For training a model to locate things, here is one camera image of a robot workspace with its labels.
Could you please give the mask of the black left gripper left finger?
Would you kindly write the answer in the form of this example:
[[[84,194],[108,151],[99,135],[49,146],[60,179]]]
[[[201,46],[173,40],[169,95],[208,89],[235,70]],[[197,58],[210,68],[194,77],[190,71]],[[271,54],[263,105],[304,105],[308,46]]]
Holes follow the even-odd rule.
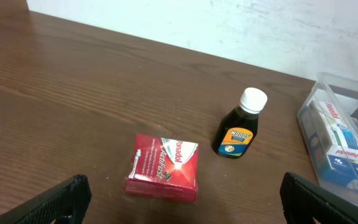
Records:
[[[3,213],[0,215],[0,223],[81,223],[91,197],[87,176],[77,174]]]

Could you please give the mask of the red Panadol box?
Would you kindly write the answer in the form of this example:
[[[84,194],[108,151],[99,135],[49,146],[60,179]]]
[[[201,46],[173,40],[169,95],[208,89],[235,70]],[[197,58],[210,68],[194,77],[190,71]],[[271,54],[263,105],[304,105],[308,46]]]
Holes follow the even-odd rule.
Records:
[[[125,193],[195,202],[198,153],[195,142],[138,134]]]

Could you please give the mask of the dark syrup bottle white cap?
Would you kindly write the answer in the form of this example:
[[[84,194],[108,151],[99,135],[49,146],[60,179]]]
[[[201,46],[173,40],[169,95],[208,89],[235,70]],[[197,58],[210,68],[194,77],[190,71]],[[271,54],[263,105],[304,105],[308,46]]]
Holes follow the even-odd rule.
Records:
[[[259,113],[266,102],[267,95],[262,90],[246,88],[238,106],[222,119],[211,144],[213,151],[230,159],[242,157],[257,135]]]

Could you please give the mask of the white Panadol box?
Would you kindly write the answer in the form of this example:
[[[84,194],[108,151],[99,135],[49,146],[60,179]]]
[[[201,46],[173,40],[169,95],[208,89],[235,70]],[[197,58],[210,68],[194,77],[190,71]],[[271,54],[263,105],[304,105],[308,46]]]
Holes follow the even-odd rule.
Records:
[[[312,100],[308,112],[325,154],[358,161],[358,141],[333,103]]]

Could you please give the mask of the clear plastic container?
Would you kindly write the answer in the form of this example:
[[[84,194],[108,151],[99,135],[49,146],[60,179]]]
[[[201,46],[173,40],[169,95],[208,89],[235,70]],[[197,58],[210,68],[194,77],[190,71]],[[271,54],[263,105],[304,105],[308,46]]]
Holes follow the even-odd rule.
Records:
[[[358,81],[319,73],[297,118],[319,185],[358,206]]]

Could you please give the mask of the blue medicine box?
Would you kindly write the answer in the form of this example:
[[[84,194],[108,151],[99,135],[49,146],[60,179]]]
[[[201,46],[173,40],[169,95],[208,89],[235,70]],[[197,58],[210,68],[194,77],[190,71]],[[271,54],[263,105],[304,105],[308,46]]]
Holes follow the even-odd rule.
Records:
[[[300,118],[301,130],[306,136],[306,145],[310,150],[318,177],[332,184],[358,191],[358,161],[325,154],[319,137],[311,124],[308,107]]]

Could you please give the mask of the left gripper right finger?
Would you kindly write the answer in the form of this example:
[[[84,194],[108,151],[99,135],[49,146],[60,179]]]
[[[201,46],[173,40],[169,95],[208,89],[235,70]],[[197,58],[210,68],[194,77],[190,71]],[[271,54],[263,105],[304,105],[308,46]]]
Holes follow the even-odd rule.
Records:
[[[285,173],[280,198],[288,224],[358,224],[358,206],[294,172]]]

